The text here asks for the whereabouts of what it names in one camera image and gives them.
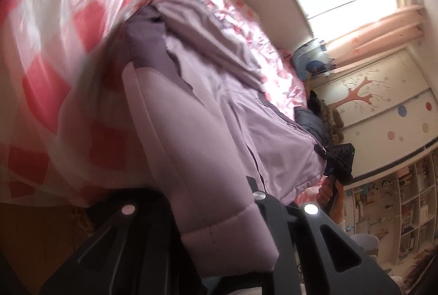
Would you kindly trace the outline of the person's right hand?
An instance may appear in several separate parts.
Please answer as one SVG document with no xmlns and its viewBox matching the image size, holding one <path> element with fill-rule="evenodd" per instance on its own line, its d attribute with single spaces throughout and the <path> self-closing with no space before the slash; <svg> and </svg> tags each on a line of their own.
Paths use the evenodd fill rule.
<svg viewBox="0 0 438 295">
<path fill-rule="evenodd" d="M 344 221 L 344 189 L 339 181 L 336 181 L 335 187 L 337 190 L 337 197 L 331 208 L 330 218 L 334 223 L 341 224 Z M 320 207 L 324 207 L 333 198 L 333 186 L 328 177 L 326 177 L 321 183 L 316 198 Z"/>
</svg>

